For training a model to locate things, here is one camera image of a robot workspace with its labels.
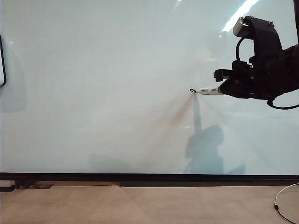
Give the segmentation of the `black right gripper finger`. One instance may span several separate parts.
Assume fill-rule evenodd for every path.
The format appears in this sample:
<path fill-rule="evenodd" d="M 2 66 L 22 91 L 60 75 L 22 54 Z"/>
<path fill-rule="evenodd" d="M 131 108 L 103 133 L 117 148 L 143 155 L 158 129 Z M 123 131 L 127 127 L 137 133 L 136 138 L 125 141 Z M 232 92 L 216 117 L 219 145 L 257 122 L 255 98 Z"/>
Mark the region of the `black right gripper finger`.
<path fill-rule="evenodd" d="M 249 91 L 247 90 L 244 82 L 239 79 L 227 79 L 219 86 L 218 89 L 222 94 L 235 98 L 249 98 Z"/>
<path fill-rule="evenodd" d="M 223 80 L 230 79 L 233 75 L 232 70 L 217 69 L 214 71 L 214 79 L 216 82 L 222 82 Z"/>

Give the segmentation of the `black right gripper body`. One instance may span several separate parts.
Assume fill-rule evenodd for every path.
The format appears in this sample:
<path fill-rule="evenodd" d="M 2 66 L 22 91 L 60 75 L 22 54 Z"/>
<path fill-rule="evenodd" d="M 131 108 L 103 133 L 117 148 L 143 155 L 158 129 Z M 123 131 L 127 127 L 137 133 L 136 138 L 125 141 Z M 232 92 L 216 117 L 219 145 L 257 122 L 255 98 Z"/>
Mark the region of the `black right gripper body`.
<path fill-rule="evenodd" d="M 235 60 L 232 62 L 232 69 L 235 73 L 233 78 L 244 82 L 249 98 L 271 99 L 284 93 L 268 83 L 267 74 L 252 70 L 247 62 Z"/>

